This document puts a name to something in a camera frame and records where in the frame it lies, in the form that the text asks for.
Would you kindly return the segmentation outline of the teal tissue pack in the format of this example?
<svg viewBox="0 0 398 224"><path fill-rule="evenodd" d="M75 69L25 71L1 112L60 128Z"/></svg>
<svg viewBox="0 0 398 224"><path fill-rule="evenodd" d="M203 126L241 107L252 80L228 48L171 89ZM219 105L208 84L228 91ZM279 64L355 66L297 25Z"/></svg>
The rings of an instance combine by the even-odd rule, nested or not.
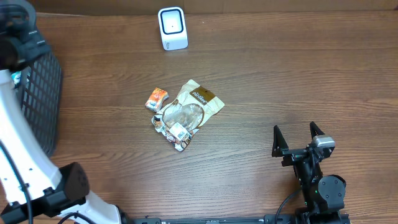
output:
<svg viewBox="0 0 398 224"><path fill-rule="evenodd" d="M22 75L21 71L14 72L14 73L11 74L11 78L12 78L12 80L14 82L14 88L18 88L19 87L20 82L21 82L21 75Z"/></svg>

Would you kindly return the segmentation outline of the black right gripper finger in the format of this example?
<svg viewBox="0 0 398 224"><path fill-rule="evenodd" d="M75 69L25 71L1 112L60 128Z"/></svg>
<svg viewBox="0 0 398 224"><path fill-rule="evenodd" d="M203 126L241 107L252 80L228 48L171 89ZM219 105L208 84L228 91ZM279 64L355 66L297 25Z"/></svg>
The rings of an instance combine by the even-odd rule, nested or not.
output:
<svg viewBox="0 0 398 224"><path fill-rule="evenodd" d="M278 125L274 126L273 135L274 135L274 140L272 146L272 157L282 157L285 154L285 152L289 150L289 147Z"/></svg>
<svg viewBox="0 0 398 224"><path fill-rule="evenodd" d="M310 123L310 132L311 132L311 137L312 139L315 136L322 136L325 135L325 133L316 125L314 121Z"/></svg>

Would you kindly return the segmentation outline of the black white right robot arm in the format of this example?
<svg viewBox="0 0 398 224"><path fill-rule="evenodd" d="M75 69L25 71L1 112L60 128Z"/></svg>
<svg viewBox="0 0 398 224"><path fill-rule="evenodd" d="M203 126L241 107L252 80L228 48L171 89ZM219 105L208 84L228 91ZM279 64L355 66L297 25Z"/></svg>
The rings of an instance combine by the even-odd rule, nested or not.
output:
<svg viewBox="0 0 398 224"><path fill-rule="evenodd" d="M346 181L339 175L323 175L322 160L331 156L335 140L325 134L315 122L310 123L312 141L301 149L289 149L280 128L273 127L272 157L281 157L282 166L292 166L300 188L291 193L279 206L276 214L268 218L273 223L343 224L349 223L348 215L340 210L345 207ZM302 193L305 206L293 215L282 216L285 204Z"/></svg>

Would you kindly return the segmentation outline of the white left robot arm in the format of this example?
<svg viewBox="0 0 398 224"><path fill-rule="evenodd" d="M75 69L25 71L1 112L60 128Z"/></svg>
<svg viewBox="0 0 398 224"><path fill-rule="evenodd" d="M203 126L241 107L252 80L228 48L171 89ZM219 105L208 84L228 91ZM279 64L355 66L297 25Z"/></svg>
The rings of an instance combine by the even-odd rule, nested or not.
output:
<svg viewBox="0 0 398 224"><path fill-rule="evenodd" d="M33 223L37 215L77 223L127 223L115 205L90 190L81 165L57 167L32 132L13 90L12 73L50 51L27 1L1 1L1 223Z"/></svg>

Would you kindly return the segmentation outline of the orange tissue pack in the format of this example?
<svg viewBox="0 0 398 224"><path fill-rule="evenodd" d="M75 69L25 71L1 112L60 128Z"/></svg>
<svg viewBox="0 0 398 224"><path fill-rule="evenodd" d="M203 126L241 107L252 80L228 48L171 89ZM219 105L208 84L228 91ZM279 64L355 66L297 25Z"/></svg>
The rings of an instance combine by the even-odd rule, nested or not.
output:
<svg viewBox="0 0 398 224"><path fill-rule="evenodd" d="M167 91L161 88L155 88L145 103L145 107L151 111L158 112L161 110L163 102L169 98Z"/></svg>

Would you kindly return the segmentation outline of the beige brown snack pouch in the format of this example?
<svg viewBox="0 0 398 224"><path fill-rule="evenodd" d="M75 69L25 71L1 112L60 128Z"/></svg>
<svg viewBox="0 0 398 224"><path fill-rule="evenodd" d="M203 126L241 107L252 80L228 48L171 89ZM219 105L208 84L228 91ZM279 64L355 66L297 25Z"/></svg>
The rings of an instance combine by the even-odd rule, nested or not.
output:
<svg viewBox="0 0 398 224"><path fill-rule="evenodd" d="M177 151L182 152L200 128L223 107L224 103L214 93L189 80L181 87L176 99L152 117L152 124Z"/></svg>

